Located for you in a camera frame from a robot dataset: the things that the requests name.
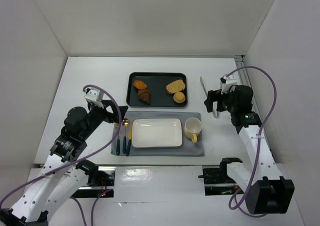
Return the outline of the round yellow bun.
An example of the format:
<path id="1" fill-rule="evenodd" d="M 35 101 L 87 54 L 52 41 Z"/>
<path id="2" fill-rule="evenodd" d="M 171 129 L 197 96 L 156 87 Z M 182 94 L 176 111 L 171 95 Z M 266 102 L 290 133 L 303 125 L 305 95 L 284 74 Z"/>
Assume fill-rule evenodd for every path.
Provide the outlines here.
<path id="1" fill-rule="evenodd" d="M 186 101 L 186 96 L 182 91 L 179 91 L 173 95 L 173 100 L 178 104 L 182 104 Z"/>

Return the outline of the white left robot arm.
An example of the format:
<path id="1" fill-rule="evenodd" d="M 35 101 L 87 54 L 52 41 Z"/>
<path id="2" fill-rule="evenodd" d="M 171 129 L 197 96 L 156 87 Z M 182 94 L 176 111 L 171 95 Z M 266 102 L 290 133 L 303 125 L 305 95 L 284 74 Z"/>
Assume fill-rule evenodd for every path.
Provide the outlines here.
<path id="1" fill-rule="evenodd" d="M 67 113 L 38 177 L 26 183 L 27 191 L 10 208 L 0 209 L 6 226 L 47 226 L 50 218 L 82 185 L 99 176 L 99 167 L 85 156 L 86 140 L 102 122 L 120 123 L 128 106 L 96 100 L 88 108 L 73 107 Z"/>

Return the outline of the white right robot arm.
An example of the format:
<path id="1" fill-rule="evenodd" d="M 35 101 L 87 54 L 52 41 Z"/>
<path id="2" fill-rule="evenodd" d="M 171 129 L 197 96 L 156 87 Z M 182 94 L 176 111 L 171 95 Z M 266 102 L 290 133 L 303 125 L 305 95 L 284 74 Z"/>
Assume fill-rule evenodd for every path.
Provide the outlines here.
<path id="1" fill-rule="evenodd" d="M 236 157 L 223 158 L 221 176 L 233 180 L 243 191 L 242 198 L 230 205 L 234 210 L 245 203 L 248 212 L 255 218 L 268 214 L 285 214 L 288 211 L 295 186 L 286 179 L 277 167 L 265 139 L 263 124 L 252 108 L 253 90 L 245 85 L 232 85 L 227 90 L 210 90 L 204 105 L 209 113 L 213 104 L 217 112 L 227 111 L 231 123 L 243 141 L 252 170 Z"/>

